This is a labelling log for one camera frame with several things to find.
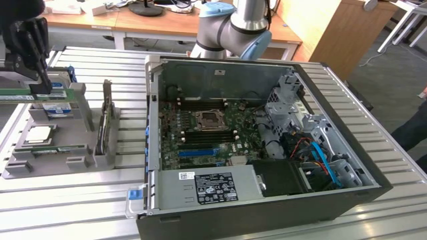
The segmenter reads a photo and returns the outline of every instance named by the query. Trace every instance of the blue cable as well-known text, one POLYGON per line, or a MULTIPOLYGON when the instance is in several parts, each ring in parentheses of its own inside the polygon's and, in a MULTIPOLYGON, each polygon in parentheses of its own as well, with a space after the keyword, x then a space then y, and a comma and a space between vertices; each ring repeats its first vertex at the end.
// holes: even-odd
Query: blue cable
POLYGON ((316 152, 315 152, 313 150, 311 150, 311 154, 312 154, 312 156, 313 156, 313 160, 315 160, 316 162, 319 162, 319 157, 317 157, 317 154, 316 154, 316 152))
POLYGON ((324 155, 324 153, 323 153, 323 151, 321 151, 321 149, 320 149, 319 144, 317 144, 315 141, 312 141, 312 142, 311 142, 311 145, 313 146, 315 150, 316 150, 317 153, 319 153, 319 156, 320 156, 320 158, 321 158, 324 167, 325 167, 325 169, 327 169, 327 171, 328 171, 328 174, 331 175, 332 182, 339 186, 339 188, 341 188, 341 187, 343 187, 343 184, 340 183, 339 179, 336 178, 335 172, 332 171, 332 169, 331 169, 331 167, 329 167, 329 164, 328 164, 325 155, 324 155))

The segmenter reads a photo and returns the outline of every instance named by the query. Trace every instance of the white cable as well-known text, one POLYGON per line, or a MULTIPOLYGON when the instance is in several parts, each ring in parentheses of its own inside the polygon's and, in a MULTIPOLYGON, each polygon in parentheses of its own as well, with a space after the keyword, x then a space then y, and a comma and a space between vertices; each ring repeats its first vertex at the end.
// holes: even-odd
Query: white cable
MULTIPOLYGON (((377 54, 377 55, 375 55, 375 56, 371 56, 371 57, 365 60, 365 62, 364 62, 361 65, 359 65, 359 67, 364 67, 364 66, 369 63, 369 61, 371 61, 372 59, 375 59, 375 58, 377 58, 380 55, 383 55, 383 54, 387 52, 387 49, 388 49, 388 47, 389 47, 391 45, 392 45, 392 44, 388 44, 388 46, 387 46, 385 49, 384 49, 384 52, 381 52, 380 54, 377 54)), ((401 45, 397 45, 397 46, 399 46, 400 48, 403 48, 404 50, 407 50, 410 54, 412 54, 415 57, 418 57, 422 61, 424 61, 424 62, 427 63, 427 60, 426 60, 423 57, 418 56, 408 48, 406 48, 406 47, 401 46, 401 45)))
POLYGON ((401 45, 399 45, 399 47, 403 48, 404 50, 407 50, 410 54, 412 54, 415 57, 418 57, 420 60, 423 60, 427 63, 427 60, 424 58, 422 58, 420 56, 418 56, 408 48, 406 48, 401 45))
POLYGON ((375 55, 375 56, 371 56, 371 57, 365 60, 365 62, 364 62, 361 65, 359 65, 359 67, 364 67, 365 65, 368 65, 368 63, 369 63, 369 61, 371 61, 372 59, 375 59, 375 58, 377 58, 380 55, 383 55, 383 54, 387 52, 387 49, 388 49, 388 47, 389 47, 391 45, 392 45, 392 44, 388 44, 388 46, 385 47, 384 51, 383 51, 380 54, 377 54, 377 55, 375 55))

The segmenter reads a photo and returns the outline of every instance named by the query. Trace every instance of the wooden desk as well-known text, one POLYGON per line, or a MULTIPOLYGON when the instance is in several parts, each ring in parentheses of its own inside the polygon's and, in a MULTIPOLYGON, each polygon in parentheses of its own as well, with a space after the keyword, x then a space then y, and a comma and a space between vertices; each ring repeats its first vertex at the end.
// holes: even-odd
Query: wooden desk
POLYGON ((119 12, 107 12, 99 16, 87 14, 43 14, 48 24, 48 31, 57 33, 76 33, 112 36, 119 12))
MULTIPOLYGON (((195 42, 199 29, 199 10, 191 14, 164 11, 160 16, 144 17, 133 14, 127 7, 120 12, 108 12, 99 16, 85 14, 43 14, 51 32, 107 35, 115 38, 115 48, 124 50, 124 38, 148 38, 195 42)), ((279 58, 291 60, 301 39, 284 27, 276 15, 272 17, 272 41, 268 49, 279 58)))

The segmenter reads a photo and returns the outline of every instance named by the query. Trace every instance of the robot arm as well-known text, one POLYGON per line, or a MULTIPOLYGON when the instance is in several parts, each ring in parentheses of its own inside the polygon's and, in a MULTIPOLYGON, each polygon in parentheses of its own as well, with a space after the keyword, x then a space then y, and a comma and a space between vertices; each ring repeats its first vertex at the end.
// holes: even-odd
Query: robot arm
POLYGON ((29 83, 31 93, 49 94, 47 74, 48 22, 37 17, 45 8, 43 0, 3 0, 0 27, 5 44, 1 72, 16 72, 29 83))
POLYGON ((191 57, 224 59, 228 50, 244 60, 256 60, 272 39, 268 2, 239 0, 236 9, 223 2, 205 3, 191 57))

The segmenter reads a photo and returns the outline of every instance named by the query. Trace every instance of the desk lamp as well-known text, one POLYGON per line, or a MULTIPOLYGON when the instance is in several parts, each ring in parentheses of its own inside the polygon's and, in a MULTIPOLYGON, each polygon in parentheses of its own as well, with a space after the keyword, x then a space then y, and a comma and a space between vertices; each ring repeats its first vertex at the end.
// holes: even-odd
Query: desk lamp
POLYGON ((139 1, 132 3, 128 6, 128 9, 131 10, 132 13, 144 17, 155 17, 163 13, 163 8, 159 6, 155 6, 153 3, 148 3, 148 0, 144 0, 144 3, 139 1))

